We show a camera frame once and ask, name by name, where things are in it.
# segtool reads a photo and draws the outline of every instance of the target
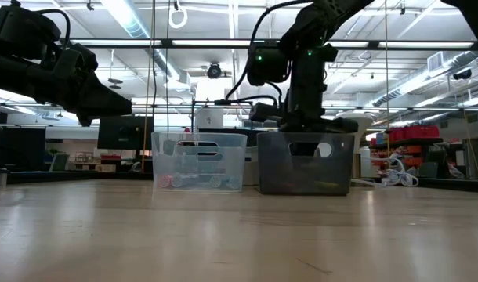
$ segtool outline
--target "gray plastic bin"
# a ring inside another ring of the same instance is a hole
[[[296,143],[322,144],[328,148],[327,154],[322,157],[317,150],[314,157],[292,156],[290,146]],[[347,134],[258,134],[259,192],[345,196],[350,187],[353,147],[354,136]]]
[[[242,191],[246,136],[152,133],[156,189]]]

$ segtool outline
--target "wooden table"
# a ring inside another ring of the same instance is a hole
[[[478,193],[9,186],[0,190],[0,281],[478,281]]]

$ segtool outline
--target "computer monitor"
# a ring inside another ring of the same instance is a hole
[[[154,131],[152,117],[147,117],[147,133],[145,128],[145,117],[103,117],[100,119],[98,149],[151,150],[150,137]]]

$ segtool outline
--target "ceiling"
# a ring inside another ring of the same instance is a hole
[[[132,1],[142,21],[149,27],[152,1]],[[7,5],[9,1],[0,1]],[[105,9],[100,1],[93,1],[94,11],[86,9],[87,1],[81,0],[32,0],[21,1],[24,8],[63,8],[71,17],[72,38],[127,38],[128,34],[116,19]],[[168,6],[173,0],[157,0],[155,12],[156,38],[250,38],[259,15],[266,7],[285,0],[179,0],[186,8],[188,20],[181,28],[168,24]],[[406,13],[400,14],[404,5]],[[294,23],[302,6],[279,9],[266,18],[259,28],[257,38],[280,38]],[[182,13],[175,13],[173,19],[179,23]],[[62,33],[65,24],[61,15],[49,15]],[[364,11],[345,22],[332,40],[401,40],[401,41],[475,41],[473,33],[461,13],[440,1],[433,0],[376,0]],[[124,83],[117,92],[128,98],[138,98],[135,102],[145,104],[143,97],[149,96],[149,103],[157,90],[158,102],[165,103],[166,96],[173,97],[170,103],[189,103],[193,93],[167,91],[165,79],[158,70],[156,85],[148,77],[149,56],[142,49],[115,49],[112,61],[111,49],[92,49],[100,67],[96,71],[105,85],[111,85],[108,78],[121,79]],[[218,81],[225,90],[232,86],[234,55],[230,49],[169,49],[163,50],[176,67],[188,71],[194,87],[199,81],[207,81],[205,69],[210,63],[220,63],[228,73],[227,78]],[[324,94],[324,105],[367,106],[377,92],[394,85],[400,79],[425,67],[427,59],[435,51],[341,51],[333,63],[326,66],[328,91]],[[247,59],[247,50],[236,50],[237,73],[242,72]],[[478,79],[478,62],[473,68],[473,79]],[[455,85],[469,83],[456,81]],[[280,84],[286,92],[289,84]],[[431,81],[425,87],[416,89],[391,102],[395,107],[413,107],[425,99],[448,90],[446,78]],[[277,96],[269,86],[261,88],[245,82],[240,89],[240,97],[253,95]]]

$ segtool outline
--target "cable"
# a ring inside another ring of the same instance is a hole
[[[373,158],[373,157],[363,157],[372,161],[392,161],[392,162],[397,162],[401,168],[400,171],[394,170],[394,169],[387,169],[386,174],[387,174],[387,179],[384,183],[372,183],[368,182],[365,180],[361,179],[351,179],[352,182],[354,183],[359,183],[359,184],[365,184],[365,185],[371,185],[371,186],[376,186],[376,187],[387,187],[387,186],[395,186],[398,184],[402,184],[403,186],[406,187],[416,187],[420,183],[418,181],[418,178],[407,173],[406,170],[404,169],[403,162],[401,160],[395,158],[395,157],[390,157],[386,159],[381,159],[381,158]]]
[[[266,81],[265,83],[274,87],[277,90],[277,93],[279,93],[279,103],[278,104],[281,105],[283,103],[283,92],[281,91],[279,86],[275,85],[274,83],[272,83],[270,81]]]
[[[169,10],[171,9],[171,3],[168,1],[168,23],[169,19],[171,18],[171,13]],[[169,25],[166,26],[166,38],[169,38]],[[166,47],[166,59],[168,58],[168,48]],[[165,63],[166,66],[166,81],[168,81],[168,64]],[[168,87],[166,87],[166,122],[168,126],[168,132],[169,132],[169,90]]]
[[[237,100],[234,100],[234,101],[231,101],[231,102],[238,103],[238,102],[249,101],[249,100],[252,100],[252,99],[271,99],[271,100],[273,100],[273,105],[274,105],[275,107],[277,107],[277,100],[276,100],[276,98],[274,98],[274,97],[272,97],[272,96],[270,96],[270,95],[249,96],[249,97],[242,98],[242,99],[237,99]]]
[[[152,54],[154,56],[154,37],[155,37],[155,30],[154,30],[154,25],[155,25],[155,0],[152,0],[152,22],[150,24],[150,46],[149,46],[149,54]],[[152,67],[154,67],[154,60],[153,58],[148,59],[148,70],[150,71],[150,64],[152,63]],[[148,95],[149,95],[149,89],[150,89],[150,72],[147,77],[147,96],[146,96],[146,102],[148,103]],[[147,148],[147,125],[148,125],[148,108],[145,107],[145,123],[143,126],[143,153],[142,153],[142,173],[145,173],[145,149]]]
[[[43,10],[36,11],[36,13],[39,13],[41,15],[44,15],[46,13],[60,13],[65,17],[65,22],[67,23],[67,31],[65,32],[65,42],[63,43],[62,49],[66,50],[68,47],[68,44],[70,43],[70,29],[71,29],[70,18],[68,17],[68,15],[60,9],[43,9]]]
[[[283,8],[283,7],[290,6],[290,5],[297,5],[297,4],[310,3],[310,2],[313,2],[313,0],[294,0],[294,1],[289,1],[289,2],[285,2],[285,3],[280,3],[280,4],[277,4],[277,5],[273,5],[272,7],[265,10],[265,12],[263,12],[263,14],[260,16],[260,18],[256,22],[255,27],[253,28],[253,34],[252,34],[251,41],[249,42],[249,48],[251,48],[253,43],[255,43],[256,33],[258,32],[258,29],[260,28],[260,24],[262,23],[263,19],[265,19],[265,17],[267,15],[269,15],[272,11],[274,11],[275,9]],[[241,77],[236,82],[236,85],[234,85],[233,88],[229,91],[229,93],[225,96],[225,100],[228,100],[232,96],[232,94],[234,94],[234,92],[237,91],[237,89],[239,88],[241,83],[246,78],[246,74],[248,73],[249,67],[250,67],[250,63],[246,63],[246,66],[244,66],[244,70],[241,74]]]
[[[389,108],[389,18],[387,16],[387,0],[384,2],[385,5],[385,25],[386,25],[386,90],[387,90],[387,134],[390,131],[390,108]],[[387,155],[390,154],[390,138],[387,138]]]

